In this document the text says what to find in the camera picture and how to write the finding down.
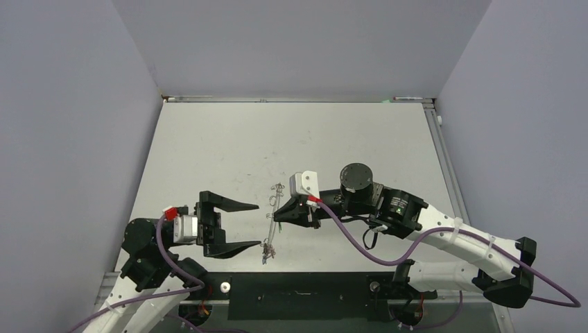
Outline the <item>metal crescent keyring plate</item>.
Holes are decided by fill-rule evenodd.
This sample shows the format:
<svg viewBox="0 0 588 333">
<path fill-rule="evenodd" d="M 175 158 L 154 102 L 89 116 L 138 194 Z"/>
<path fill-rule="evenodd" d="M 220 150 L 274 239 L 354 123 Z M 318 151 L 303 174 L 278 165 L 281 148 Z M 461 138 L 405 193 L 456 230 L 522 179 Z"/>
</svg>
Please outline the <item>metal crescent keyring plate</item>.
<svg viewBox="0 0 588 333">
<path fill-rule="evenodd" d="M 261 263 L 266 265 L 269 259 L 273 259 L 275 257 L 275 248 L 273 246 L 273 240 L 275 238 L 276 232 L 278 232 L 277 222 L 273 220 L 273 213 L 279 209 L 280 207 L 280 200 L 284 196 L 283 190 L 285 186 L 278 182 L 274 184 L 270 190 L 273 192 L 271 196 L 269 196 L 268 204 L 271 207 L 271 212 L 267 213 L 266 218 L 270 221 L 269 229 L 268 229 L 268 236 L 264 239 L 262 243 L 262 259 Z"/>
</svg>

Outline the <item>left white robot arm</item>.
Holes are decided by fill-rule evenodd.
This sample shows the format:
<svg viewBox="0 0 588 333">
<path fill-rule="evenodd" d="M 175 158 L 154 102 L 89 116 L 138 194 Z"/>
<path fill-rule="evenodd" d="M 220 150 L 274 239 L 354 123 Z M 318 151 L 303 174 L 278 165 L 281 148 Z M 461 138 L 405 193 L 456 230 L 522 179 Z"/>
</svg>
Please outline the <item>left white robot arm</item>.
<svg viewBox="0 0 588 333">
<path fill-rule="evenodd" d="M 124 230 L 122 249 L 128 259 L 100 309 L 71 331 L 149 332 L 186 298 L 198 298 L 201 309 L 211 299 L 227 299 L 231 280 L 214 277 L 196 260 L 180 258 L 172 247 L 197 245 L 203 255 L 230 259 L 260 241 L 229 243 L 221 212 L 258 209 L 211 191 L 202 191 L 193 208 L 170 206 L 159 219 L 137 218 Z"/>
</svg>

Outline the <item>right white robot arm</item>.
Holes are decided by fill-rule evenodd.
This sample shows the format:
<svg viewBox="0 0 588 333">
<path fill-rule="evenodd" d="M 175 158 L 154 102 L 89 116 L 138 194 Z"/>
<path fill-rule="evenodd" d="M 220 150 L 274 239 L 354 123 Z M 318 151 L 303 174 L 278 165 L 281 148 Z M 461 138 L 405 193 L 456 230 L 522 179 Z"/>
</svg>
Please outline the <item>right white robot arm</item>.
<svg viewBox="0 0 588 333">
<path fill-rule="evenodd" d="M 482 294 L 495 304 L 520 309 L 531 298 L 534 277 L 528 271 L 537 251 L 532 239 L 495 237 L 452 218 L 424 199 L 375 182 L 372 170 L 351 163 L 340 172 L 338 189 L 321 190 L 314 171 L 289 180 L 290 199 L 273 215 L 276 222 L 320 227 L 324 219 L 361 220 L 373 235 L 427 244 L 454 256 L 452 262 L 418 262 L 402 255 L 392 266 L 393 291 L 401 297 L 437 290 Z"/>
</svg>

